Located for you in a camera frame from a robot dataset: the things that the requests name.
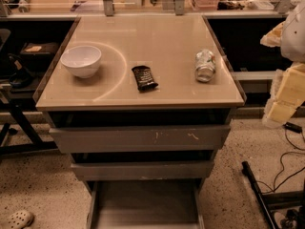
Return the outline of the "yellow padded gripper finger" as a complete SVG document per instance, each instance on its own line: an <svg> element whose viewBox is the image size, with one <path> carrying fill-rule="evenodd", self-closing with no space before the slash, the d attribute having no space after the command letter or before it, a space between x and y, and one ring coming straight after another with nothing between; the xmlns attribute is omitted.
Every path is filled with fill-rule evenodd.
<svg viewBox="0 0 305 229"><path fill-rule="evenodd" d="M270 48L280 47L283 26L284 23L281 22L276 25L272 30L270 30L267 34L263 35L260 39L260 44Z"/></svg>
<svg viewBox="0 0 305 229"><path fill-rule="evenodd" d="M276 70L262 123L269 128L278 128L288 122L304 102L305 64L293 63L285 71Z"/></svg>

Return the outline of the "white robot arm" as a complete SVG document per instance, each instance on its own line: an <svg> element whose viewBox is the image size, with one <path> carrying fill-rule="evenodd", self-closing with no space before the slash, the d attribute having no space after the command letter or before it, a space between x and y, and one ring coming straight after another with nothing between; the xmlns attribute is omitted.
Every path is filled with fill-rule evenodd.
<svg viewBox="0 0 305 229"><path fill-rule="evenodd" d="M265 34L260 44L279 47L281 55L292 61L287 70L275 71L270 98L264 108L263 124L277 128L288 122L305 102L305 0L284 22Z"/></svg>

